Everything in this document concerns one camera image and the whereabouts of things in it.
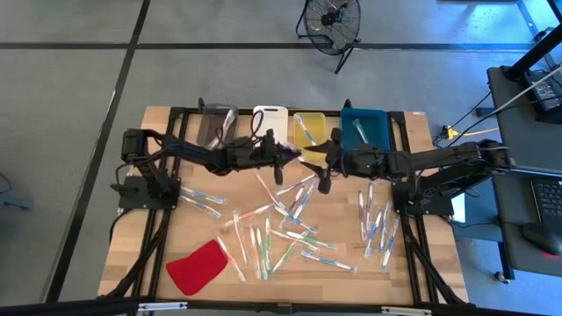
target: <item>yellow bin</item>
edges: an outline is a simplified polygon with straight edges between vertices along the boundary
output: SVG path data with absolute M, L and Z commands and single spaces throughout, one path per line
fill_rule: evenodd
M 292 128 L 294 135 L 294 145 L 302 150 L 302 155 L 308 161 L 324 161 L 326 154 L 315 153 L 305 150 L 304 147 L 312 146 L 310 140 L 306 136 L 305 129 L 298 122 L 297 117 L 302 119 L 302 122 L 308 132 L 313 137 L 316 145 L 323 144 L 328 138 L 326 134 L 326 117 L 324 113 L 320 112 L 298 112 L 292 116 Z

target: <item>red sponge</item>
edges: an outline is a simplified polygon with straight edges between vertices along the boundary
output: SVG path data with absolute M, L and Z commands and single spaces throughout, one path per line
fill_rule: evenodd
M 217 241 L 209 241 L 191 255 L 168 262 L 166 270 L 184 295 L 194 295 L 211 282 L 227 263 L 228 259 Z

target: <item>wooden table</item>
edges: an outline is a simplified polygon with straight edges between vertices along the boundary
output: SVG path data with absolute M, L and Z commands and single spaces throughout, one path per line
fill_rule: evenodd
M 169 116 L 169 107 L 150 106 L 146 109 L 142 128 L 154 129 L 164 133 Z M 429 150 L 432 148 L 428 121 L 424 113 L 406 112 L 407 137 L 412 152 Z M 190 115 L 186 140 L 195 142 L 200 115 Z M 238 136 L 249 134 L 250 116 L 240 116 L 238 121 Z M 292 141 L 292 119 L 289 119 L 288 140 Z M 327 129 L 339 126 L 339 118 L 327 118 Z M 151 152 L 157 149 L 150 145 Z M 270 168 L 258 171 L 270 187 L 275 188 L 273 170 Z M 284 185 L 296 183 L 298 180 L 312 174 L 302 167 L 296 160 L 284 168 Z M 270 203 L 270 199 L 263 186 L 257 181 L 254 170 L 233 172 L 228 176 L 219 177 L 208 173 L 203 167 L 192 163 L 182 162 L 179 175 L 183 183 L 196 190 L 228 198 L 226 206 L 219 205 L 222 211 L 221 220 L 209 216 L 195 209 L 187 203 L 179 203 L 173 211 L 169 223 L 168 239 L 165 247 L 163 263 L 170 262 L 189 255 L 209 240 L 215 238 L 222 225 L 232 218 L 232 211 L 241 213 L 253 210 L 257 206 Z M 357 192 L 367 191 L 369 181 L 360 178 L 334 179 L 332 189 L 328 195 L 318 191 L 313 192 L 300 218 L 309 226 L 318 228 L 318 240 L 333 242 L 337 250 L 321 248 L 320 255 L 358 266 L 358 272 L 353 275 L 347 271 L 334 268 L 322 263 L 306 260 L 300 255 L 301 248 L 295 248 L 291 257 L 268 281 L 258 281 L 251 262 L 242 268 L 248 281 L 241 283 L 229 264 L 202 291 L 194 296 L 186 297 L 174 285 L 166 269 L 162 266 L 158 284 L 157 298 L 159 299 L 196 299 L 218 301 L 243 302 L 291 302 L 291 303 L 333 303 L 333 304 L 413 304 L 412 292 L 407 271 L 404 241 L 402 233 L 396 234 L 393 254 L 387 272 L 381 270 L 381 255 L 373 252 L 371 259 L 365 259 L 365 242 L 361 241 L 358 224 Z M 296 191 L 290 191 L 282 196 L 286 205 L 290 204 Z M 375 210 L 383 207 L 390 198 L 390 184 L 386 181 L 375 182 Z M 138 257 L 148 212 L 134 210 L 128 213 L 115 226 L 112 244 L 104 267 L 99 294 L 112 290 L 118 281 L 131 268 Z M 282 216 L 274 211 L 270 214 L 273 227 L 277 228 Z M 395 214 L 389 216 L 388 224 L 392 225 Z M 265 215 L 244 221 L 245 227 L 254 224 L 261 227 L 263 232 Z M 432 262 L 439 270 L 444 280 L 456 292 L 467 300 L 465 282 L 461 272 L 455 240 L 449 224 L 437 217 L 425 217 L 426 230 Z M 288 224 L 288 230 L 301 232 L 299 226 Z M 244 229 L 249 241 L 249 230 Z M 275 263 L 287 249 L 289 241 L 272 235 L 272 261 Z M 234 231 L 226 232 L 225 243 L 233 253 L 238 264 L 243 266 L 241 251 Z M 379 242 L 380 233 L 375 241 Z M 422 297 L 427 300 L 427 286 L 419 262 L 418 276 Z M 152 262 L 145 269 L 142 294 L 148 292 L 148 280 L 152 271 Z

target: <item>keyboard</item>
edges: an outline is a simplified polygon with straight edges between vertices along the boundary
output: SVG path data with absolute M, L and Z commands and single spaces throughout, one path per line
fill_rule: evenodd
M 562 233 L 562 181 L 534 179 L 531 187 L 543 227 Z

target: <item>blue tray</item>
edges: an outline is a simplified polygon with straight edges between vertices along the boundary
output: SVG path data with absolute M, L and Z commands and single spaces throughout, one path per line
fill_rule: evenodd
M 351 123 L 359 119 L 367 140 L 371 145 L 390 150 L 390 134 L 385 111 L 343 108 L 340 116 L 343 149 L 350 150 L 363 143 L 357 129 Z

